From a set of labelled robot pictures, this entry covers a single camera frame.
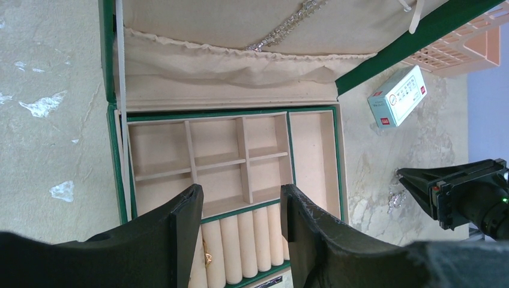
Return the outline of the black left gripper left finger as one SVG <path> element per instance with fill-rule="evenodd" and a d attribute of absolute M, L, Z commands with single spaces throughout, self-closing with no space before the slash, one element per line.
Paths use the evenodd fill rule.
<path fill-rule="evenodd" d="M 202 205 L 202 187 L 193 184 L 84 242 L 48 244 L 2 232 L 1 286 L 187 287 Z"/>

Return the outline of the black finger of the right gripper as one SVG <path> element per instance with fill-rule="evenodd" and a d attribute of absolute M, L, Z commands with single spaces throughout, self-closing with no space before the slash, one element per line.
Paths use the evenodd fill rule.
<path fill-rule="evenodd" d="M 433 219 L 481 219 L 507 198 L 501 158 L 432 169 L 402 168 L 399 182 Z"/>

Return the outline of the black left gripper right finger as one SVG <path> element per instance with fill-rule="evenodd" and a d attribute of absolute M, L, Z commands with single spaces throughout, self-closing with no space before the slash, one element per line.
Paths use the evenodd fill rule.
<path fill-rule="evenodd" d="M 508 242 L 393 245 L 354 229 L 296 185 L 281 187 L 294 287 L 507 287 Z"/>

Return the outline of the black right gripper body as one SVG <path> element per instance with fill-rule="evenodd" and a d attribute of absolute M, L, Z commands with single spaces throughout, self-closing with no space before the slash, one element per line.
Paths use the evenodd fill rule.
<path fill-rule="evenodd" d="M 433 217 L 444 230 L 474 224 L 483 234 L 508 239 L 506 161 L 478 161 L 432 170 Z"/>

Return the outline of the green jewelry box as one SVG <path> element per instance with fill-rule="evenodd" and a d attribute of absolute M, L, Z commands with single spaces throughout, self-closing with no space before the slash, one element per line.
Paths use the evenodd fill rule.
<path fill-rule="evenodd" d="M 338 98 L 503 1 L 100 1 L 121 223 L 193 184 L 187 287 L 290 286 L 280 187 L 350 222 Z"/>

